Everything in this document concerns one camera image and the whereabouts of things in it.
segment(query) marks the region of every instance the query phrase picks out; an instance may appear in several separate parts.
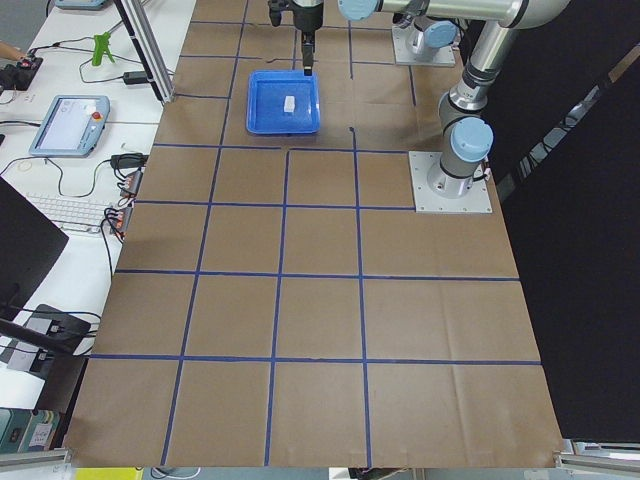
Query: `black panel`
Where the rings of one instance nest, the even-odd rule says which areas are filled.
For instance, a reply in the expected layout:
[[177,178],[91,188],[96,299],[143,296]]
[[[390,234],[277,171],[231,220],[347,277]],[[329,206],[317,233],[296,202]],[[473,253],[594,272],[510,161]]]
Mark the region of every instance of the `black panel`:
[[46,277],[68,237],[0,178],[0,317],[12,320]]
[[638,1],[573,0],[552,22],[520,33],[483,113],[495,133],[496,180],[640,42],[639,25]]
[[566,438],[640,442],[639,86],[640,60],[503,206]]

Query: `blue tray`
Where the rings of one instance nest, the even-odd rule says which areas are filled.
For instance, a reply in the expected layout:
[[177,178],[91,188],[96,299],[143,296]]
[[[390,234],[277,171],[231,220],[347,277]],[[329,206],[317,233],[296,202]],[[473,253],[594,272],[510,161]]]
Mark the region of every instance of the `blue tray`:
[[[287,96],[293,112],[284,111]],[[315,133],[320,129],[318,77],[300,70],[256,70],[249,77],[247,130],[262,135]]]

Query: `computer monitor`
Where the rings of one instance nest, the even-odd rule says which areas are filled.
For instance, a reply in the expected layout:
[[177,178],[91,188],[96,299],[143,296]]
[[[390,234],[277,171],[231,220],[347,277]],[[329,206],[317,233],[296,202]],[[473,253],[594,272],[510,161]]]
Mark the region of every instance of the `computer monitor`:
[[[58,260],[68,240],[58,227],[0,178],[0,335],[53,353],[73,353],[82,340],[81,334],[69,338],[69,335],[49,331],[39,333],[12,322]],[[49,315],[47,318],[59,317]],[[85,333],[89,330],[87,322],[73,318],[73,323],[74,332],[79,328]]]

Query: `white keyboard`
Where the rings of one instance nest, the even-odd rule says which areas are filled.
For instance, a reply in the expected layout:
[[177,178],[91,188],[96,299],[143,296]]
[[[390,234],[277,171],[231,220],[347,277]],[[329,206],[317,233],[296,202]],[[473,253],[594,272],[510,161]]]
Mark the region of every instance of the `white keyboard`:
[[68,233],[100,233],[104,209],[111,204],[85,198],[65,198],[39,193],[27,193],[27,200]]

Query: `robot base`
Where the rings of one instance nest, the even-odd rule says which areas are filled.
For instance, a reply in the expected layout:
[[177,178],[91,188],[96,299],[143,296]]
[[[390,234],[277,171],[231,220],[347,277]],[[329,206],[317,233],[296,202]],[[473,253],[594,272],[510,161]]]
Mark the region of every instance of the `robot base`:
[[411,35],[413,28],[391,28],[393,37],[393,50],[396,54],[396,64],[398,65],[427,65],[431,67],[454,67],[456,59],[453,56],[451,47],[439,49],[425,48],[420,55],[415,55],[407,48],[407,39]]
[[[441,197],[427,185],[427,172],[440,161],[440,152],[409,152],[413,200],[418,213],[493,213],[484,180],[474,182],[464,197],[450,200]],[[479,166],[475,173],[482,175]]]

